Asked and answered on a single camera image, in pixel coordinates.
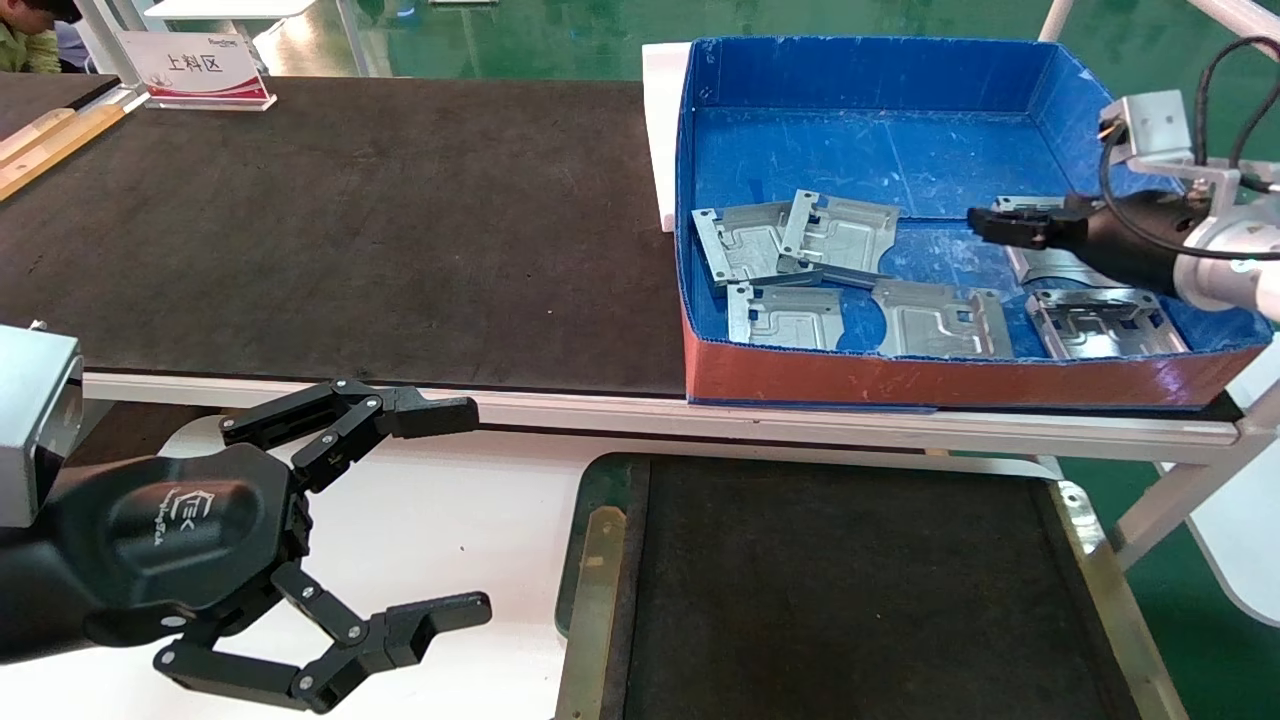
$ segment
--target metal sheet part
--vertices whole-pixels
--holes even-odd
[[[732,342],[797,350],[835,350],[845,322],[840,291],[808,287],[754,287],[728,291],[728,338]]]
[[[1042,196],[1042,195],[1001,195],[996,199],[993,209],[1001,213],[1012,213],[1014,210],[1056,210],[1066,204],[1066,199],[1061,195],[1059,196]]]
[[[1012,357],[1005,310],[993,290],[881,281],[872,299],[884,311],[881,355]]]
[[[1129,287],[1103,275],[1085,265],[1068,250],[1024,250],[1006,246],[1009,263],[1014,266],[1014,277],[1027,284],[1041,278],[1064,278],[1092,287]]]
[[[778,274],[781,227],[790,210],[787,202],[727,208],[721,218],[716,210],[694,210],[698,240],[718,287]]]
[[[1056,360],[1187,352],[1156,297],[1142,290],[1044,290],[1027,314]]]
[[[780,246],[783,263],[791,259],[840,270],[826,279],[851,279],[859,287],[886,277],[879,274],[879,263],[893,247],[900,210],[829,196],[826,208],[819,208],[819,200],[812,190],[796,191]]]

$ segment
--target wooden strip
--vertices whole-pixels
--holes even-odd
[[[0,141],[0,167],[4,167],[12,158],[31,150],[32,145],[60,129],[74,117],[76,110],[69,108],[50,110]]]
[[[78,113],[67,127],[0,169],[0,200],[18,192],[123,117],[124,109],[118,105],[100,105]]]

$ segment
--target black mat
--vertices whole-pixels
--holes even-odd
[[[0,322],[88,369],[684,395],[640,83],[270,85],[0,206]]]
[[[0,140],[50,110],[78,110],[119,83],[115,76],[0,73]]]
[[[646,460],[626,720],[1138,717],[1051,486]]]

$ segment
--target sign holder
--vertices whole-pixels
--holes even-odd
[[[115,33],[146,86],[148,108],[262,111],[275,104],[248,41],[204,32]]]

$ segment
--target white table frame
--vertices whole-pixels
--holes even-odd
[[[215,407],[250,407],[303,383],[86,373],[84,395]],[[805,443],[838,447],[940,448],[1166,461],[1176,465],[1120,518],[1116,555],[1130,568],[1276,438],[1280,386],[1267,389],[1236,423],[1052,416],[998,413],[817,413],[710,407],[682,400],[421,389],[426,397],[466,395],[494,427],[556,433]]]

